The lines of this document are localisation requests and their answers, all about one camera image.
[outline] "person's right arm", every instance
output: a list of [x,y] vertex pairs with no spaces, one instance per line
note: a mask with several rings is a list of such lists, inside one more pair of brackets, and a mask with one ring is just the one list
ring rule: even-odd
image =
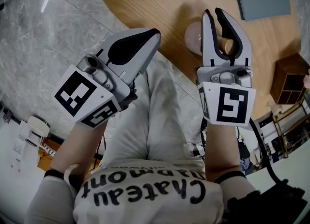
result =
[[234,126],[208,122],[205,172],[208,181],[218,183],[225,208],[231,198],[243,198],[255,191],[240,169],[240,154]]
[[240,170],[240,154],[234,126],[214,125],[208,122],[205,146],[205,172],[208,181]]

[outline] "round wooden table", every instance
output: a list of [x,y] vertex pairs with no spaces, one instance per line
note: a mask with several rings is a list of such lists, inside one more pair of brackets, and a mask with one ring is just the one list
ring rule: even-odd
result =
[[275,61],[300,51],[298,19],[293,0],[291,15],[246,22],[241,20],[237,0],[103,0],[107,7],[129,28],[157,28],[162,34],[159,51],[179,68],[191,81],[196,81],[196,68],[202,58],[190,52],[184,42],[187,27],[200,21],[209,9],[217,23],[215,8],[233,16],[252,43],[253,88],[257,89],[252,118],[270,111],[267,103],[273,81]]

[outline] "brown shelf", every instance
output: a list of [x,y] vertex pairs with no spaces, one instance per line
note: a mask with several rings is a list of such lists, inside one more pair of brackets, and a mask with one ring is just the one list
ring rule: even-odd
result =
[[310,66],[298,54],[276,62],[270,94],[278,105],[294,105],[304,95],[304,77]]
[[283,91],[288,91],[288,92],[291,92],[291,91],[302,92],[302,90],[283,90]]

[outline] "white machine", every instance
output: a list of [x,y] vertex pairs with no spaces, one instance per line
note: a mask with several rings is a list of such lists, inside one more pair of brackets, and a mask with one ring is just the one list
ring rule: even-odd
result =
[[137,99],[134,80],[146,70],[160,39],[157,29],[147,28],[109,37],[95,54],[68,68],[54,89],[54,102],[74,122],[97,127]]
[[251,43],[238,22],[220,8],[215,10],[222,37],[234,41],[231,55],[222,53],[214,19],[203,13],[201,52],[203,67],[197,70],[204,118],[212,124],[248,126],[256,90],[252,89]]

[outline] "gray marble surface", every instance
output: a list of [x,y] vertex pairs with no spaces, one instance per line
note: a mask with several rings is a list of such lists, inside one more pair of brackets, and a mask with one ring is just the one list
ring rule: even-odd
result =
[[[51,93],[70,64],[115,32],[127,29],[102,0],[6,0],[0,12],[0,89],[3,102],[20,119],[38,115],[66,137],[73,123],[53,104]],[[310,0],[294,0],[302,55],[310,62]],[[200,139],[201,103],[196,86],[173,67],[188,142]],[[106,139],[115,132],[108,122]]]
[[301,35],[301,56],[310,64],[310,0],[294,0]]

